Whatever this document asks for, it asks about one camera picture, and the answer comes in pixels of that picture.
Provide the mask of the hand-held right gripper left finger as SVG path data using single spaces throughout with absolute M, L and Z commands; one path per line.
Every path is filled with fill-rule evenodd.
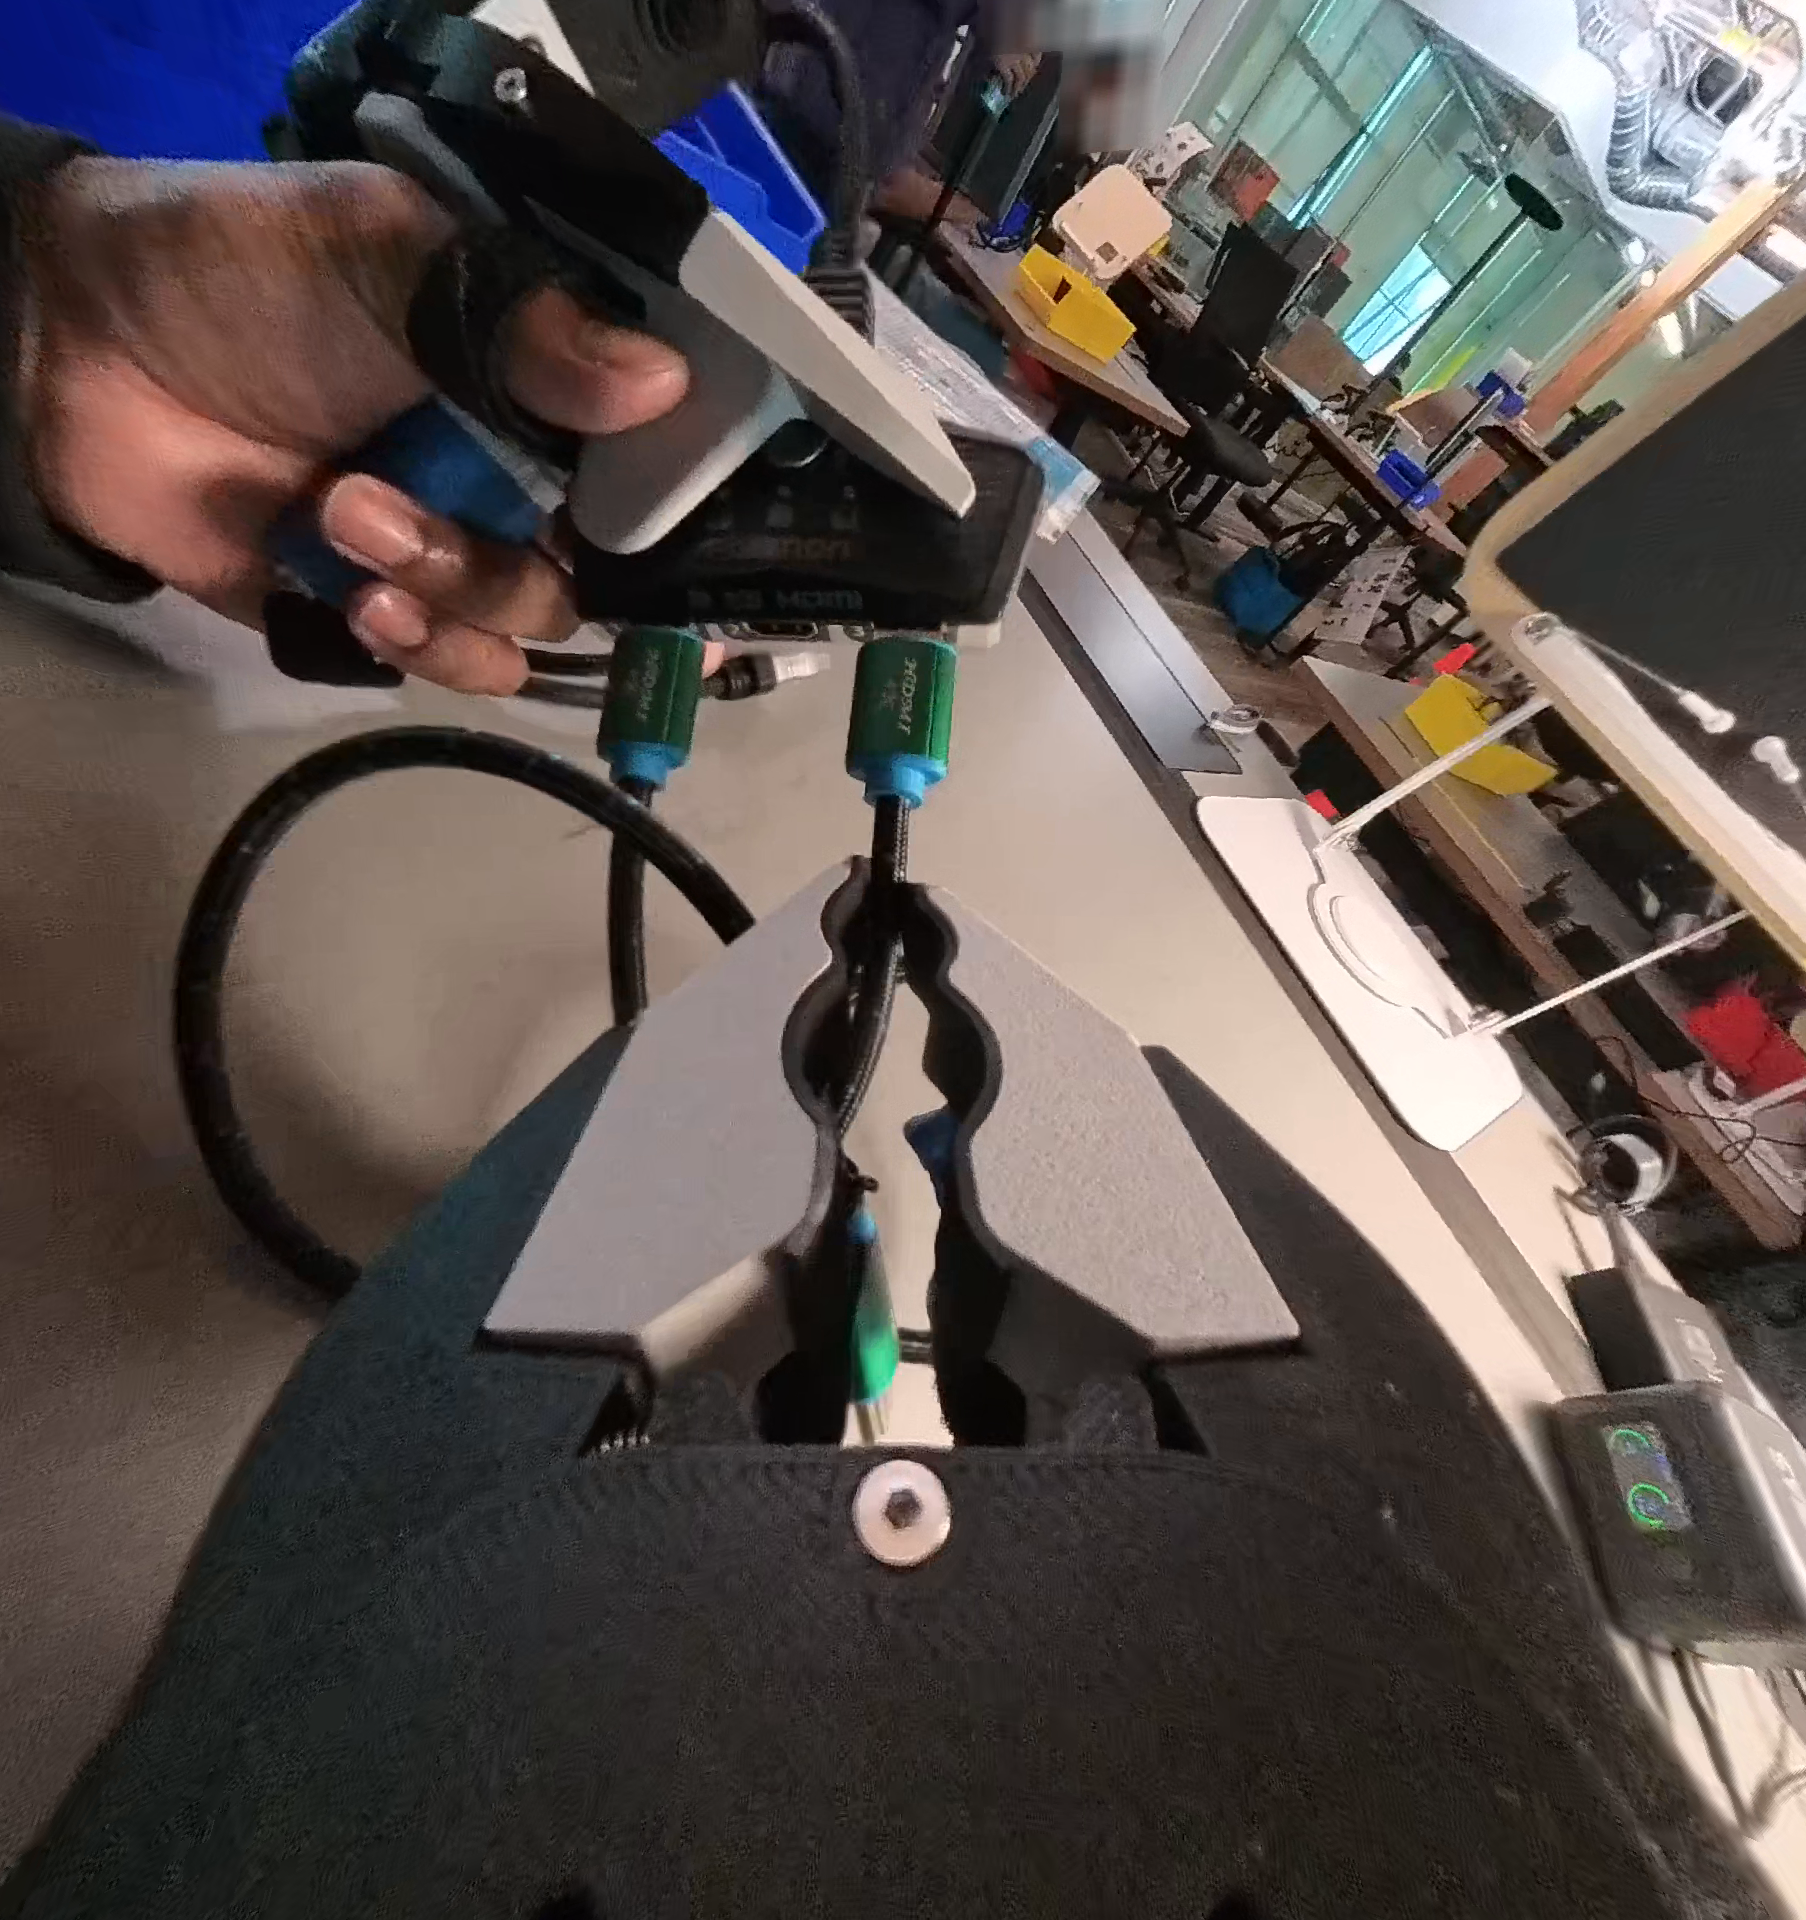
M 628 1029 L 486 1346 L 609 1361 L 646 1400 L 719 1376 L 761 1437 L 847 1437 L 840 1136 L 802 1082 L 864 893 L 862 857 L 825 867 Z

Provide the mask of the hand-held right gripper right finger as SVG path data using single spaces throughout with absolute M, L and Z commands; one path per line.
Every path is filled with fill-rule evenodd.
M 1289 1352 L 1299 1323 L 1152 1056 L 945 887 L 903 893 L 936 1104 L 925 1337 L 961 1448 L 1057 1440 L 1098 1384 Z

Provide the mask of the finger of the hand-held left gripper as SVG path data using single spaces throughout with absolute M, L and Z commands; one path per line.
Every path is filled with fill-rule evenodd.
M 678 288 L 758 351 L 843 445 L 949 516 L 977 487 L 923 386 L 843 320 L 728 212 L 688 242 Z
M 651 549 L 805 417 L 792 385 L 755 351 L 686 360 L 691 385 L 667 413 L 580 443 L 568 517 L 589 546 L 616 558 Z

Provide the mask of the black hdmi switch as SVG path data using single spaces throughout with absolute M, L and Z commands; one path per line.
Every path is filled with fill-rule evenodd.
M 973 502 L 952 516 L 834 440 L 803 465 L 764 446 L 671 533 L 619 555 L 564 530 L 580 609 L 611 621 L 794 639 L 950 635 L 1012 601 L 1044 481 L 1005 440 L 952 440 Z

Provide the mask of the braided hdmi cable green plugs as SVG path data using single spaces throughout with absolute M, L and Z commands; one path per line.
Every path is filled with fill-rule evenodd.
M 945 779 L 957 685 L 957 651 L 934 637 L 882 637 L 862 646 L 854 671 L 845 772 L 872 811 L 862 891 L 850 916 L 850 952 L 834 993 L 816 1003 L 818 1027 L 803 1042 L 803 1087 L 819 1102 L 838 1140 L 834 1222 L 827 1249 L 840 1258 L 850 1297 L 847 1406 L 864 1443 L 887 1435 L 890 1390 L 908 1356 L 896 1327 L 873 1179 L 847 1153 L 882 1061 L 896 993 L 905 979 L 915 891 L 912 827 L 915 811 Z

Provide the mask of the large blue plastic bin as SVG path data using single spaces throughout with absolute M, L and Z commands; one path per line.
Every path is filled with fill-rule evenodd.
M 0 1 L 0 110 L 120 154 L 260 157 L 343 1 Z M 825 230 L 747 100 L 761 3 L 435 3 L 532 45 L 638 127 L 785 266 Z

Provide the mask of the person's left hand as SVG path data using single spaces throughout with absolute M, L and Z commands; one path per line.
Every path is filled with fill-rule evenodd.
M 522 640 L 578 621 L 549 555 L 496 546 L 356 467 L 429 394 L 409 300 L 455 226 L 363 162 L 77 155 L 27 200 L 20 392 L 34 481 L 79 541 L 248 627 L 296 502 L 369 573 L 346 619 L 379 662 L 507 696 Z

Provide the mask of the small yellow bin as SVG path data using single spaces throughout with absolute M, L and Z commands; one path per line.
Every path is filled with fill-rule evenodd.
M 1013 296 L 1044 333 L 1094 363 L 1113 362 L 1137 330 L 1090 274 L 1044 248 L 1029 248 L 1019 258 Z

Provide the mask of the black office chair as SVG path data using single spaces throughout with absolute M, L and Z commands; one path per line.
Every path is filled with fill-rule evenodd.
M 1290 417 L 1290 401 L 1258 373 L 1276 318 L 1210 333 L 1164 328 L 1144 362 L 1152 385 L 1178 410 L 1183 433 L 1170 445 L 1170 469 L 1142 492 L 1122 555 L 1130 558 L 1146 524 L 1161 544 L 1197 533 L 1231 489 L 1263 489 L 1274 478 L 1267 445 Z

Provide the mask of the background work table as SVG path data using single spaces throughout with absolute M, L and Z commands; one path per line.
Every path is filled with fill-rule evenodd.
M 1431 760 L 1409 720 L 1413 691 L 1363 668 L 1303 659 L 1325 755 L 1363 798 Z M 1437 930 L 1467 994 L 1522 1011 L 1587 983 L 1663 943 L 1646 934 L 1541 808 L 1444 773 L 1361 831 L 1394 883 L 1414 875 L 1410 898 L 1454 898 L 1444 923 L 1470 925 L 1459 947 Z M 1686 1177 L 1714 1193 L 1735 1234 L 1777 1257 L 1806 1254 L 1806 1096 L 1754 1115 L 1711 1056 L 1694 1047 L 1689 1003 L 1656 961 L 1543 1011 L 1506 1034 L 1584 1118 L 1642 1115 L 1658 1123 Z

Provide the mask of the blue trash bin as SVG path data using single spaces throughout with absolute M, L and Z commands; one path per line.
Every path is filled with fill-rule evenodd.
M 1210 596 L 1241 643 L 1263 646 L 1281 637 L 1315 593 L 1311 588 L 1296 590 L 1289 582 L 1283 559 L 1276 549 L 1254 544 L 1216 577 Z

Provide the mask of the yellow box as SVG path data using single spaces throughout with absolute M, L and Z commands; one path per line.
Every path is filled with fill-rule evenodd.
M 1528 748 L 1517 735 L 1532 729 L 1550 710 L 1540 695 L 1505 704 L 1454 674 L 1436 677 L 1404 710 L 1404 721 L 1452 775 L 1491 796 L 1522 798 L 1558 779 L 1548 756 Z

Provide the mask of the red plastic bin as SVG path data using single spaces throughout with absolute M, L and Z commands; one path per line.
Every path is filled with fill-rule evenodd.
M 1720 986 L 1684 1015 L 1703 1059 L 1744 1098 L 1806 1094 L 1806 1050 L 1751 983 Z

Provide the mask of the black round floor lamp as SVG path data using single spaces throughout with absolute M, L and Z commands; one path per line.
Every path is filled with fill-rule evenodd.
M 1517 172 L 1508 172 L 1503 179 L 1503 192 L 1510 201 L 1510 215 L 1505 218 L 1503 226 L 1489 240 L 1489 243 L 1471 260 L 1467 271 L 1444 292 L 1434 307 L 1410 328 L 1410 333 L 1400 341 L 1387 360 L 1382 376 L 1387 380 L 1400 380 L 1420 349 L 1427 333 L 1444 320 L 1444 316 L 1460 301 L 1467 292 L 1491 268 L 1491 262 L 1498 254 L 1514 240 L 1525 226 L 1536 226 L 1543 232 L 1557 232 L 1563 228 L 1563 212 L 1552 201 L 1552 198 L 1538 188 L 1534 180 Z

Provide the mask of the silver ventilation duct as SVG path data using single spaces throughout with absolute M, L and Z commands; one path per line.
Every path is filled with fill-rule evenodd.
M 1806 56 L 1760 1 L 1580 1 L 1577 37 L 1612 84 L 1607 182 L 1622 203 L 1713 218 L 1754 180 L 1797 180 Z

